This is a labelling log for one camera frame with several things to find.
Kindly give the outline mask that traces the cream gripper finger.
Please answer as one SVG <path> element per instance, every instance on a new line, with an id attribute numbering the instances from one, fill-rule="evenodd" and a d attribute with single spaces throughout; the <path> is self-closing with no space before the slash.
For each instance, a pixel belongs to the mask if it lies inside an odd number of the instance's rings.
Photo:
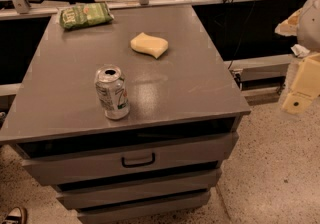
<path id="1" fill-rule="evenodd" d="M 289 92 L 281 106 L 284 112 L 300 114 L 320 95 L 320 53 L 305 57 L 289 86 Z"/>

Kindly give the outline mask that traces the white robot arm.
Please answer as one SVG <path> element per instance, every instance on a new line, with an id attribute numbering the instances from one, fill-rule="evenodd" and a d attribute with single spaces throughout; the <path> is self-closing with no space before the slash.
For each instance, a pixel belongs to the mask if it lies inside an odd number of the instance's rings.
<path id="1" fill-rule="evenodd" d="M 307 0 L 302 8 L 279 23 L 275 32 L 297 37 L 292 51 L 302 60 L 288 69 L 288 93 L 281 110 L 300 114 L 320 95 L 320 0 Z"/>

